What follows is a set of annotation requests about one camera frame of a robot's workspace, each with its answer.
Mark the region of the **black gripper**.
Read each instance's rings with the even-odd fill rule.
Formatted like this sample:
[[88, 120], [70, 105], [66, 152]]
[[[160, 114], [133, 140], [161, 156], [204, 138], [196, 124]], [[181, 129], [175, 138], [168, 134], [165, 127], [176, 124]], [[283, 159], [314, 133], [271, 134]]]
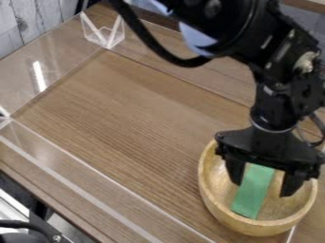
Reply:
[[279, 197], [292, 196], [303, 183], [319, 177], [325, 159], [315, 149], [325, 142], [325, 124], [319, 119], [314, 123], [320, 131], [320, 139], [306, 140], [298, 129], [298, 136], [291, 130], [267, 131], [255, 124], [240, 130], [217, 132], [215, 153], [225, 161], [225, 169], [231, 182], [241, 183], [244, 164], [251, 162], [284, 172]]

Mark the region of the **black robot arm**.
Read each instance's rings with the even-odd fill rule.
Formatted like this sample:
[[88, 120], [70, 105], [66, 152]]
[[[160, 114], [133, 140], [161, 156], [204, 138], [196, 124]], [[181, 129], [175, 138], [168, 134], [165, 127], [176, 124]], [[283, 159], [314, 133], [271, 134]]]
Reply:
[[296, 130], [298, 122], [311, 120], [325, 141], [325, 123], [315, 115], [325, 107], [316, 39], [283, 15], [279, 0], [156, 1], [179, 21], [191, 48], [207, 57], [231, 57], [252, 73], [251, 125], [213, 135], [231, 182], [241, 183], [244, 164], [255, 163], [284, 172], [279, 195], [294, 195], [325, 164], [319, 143]]

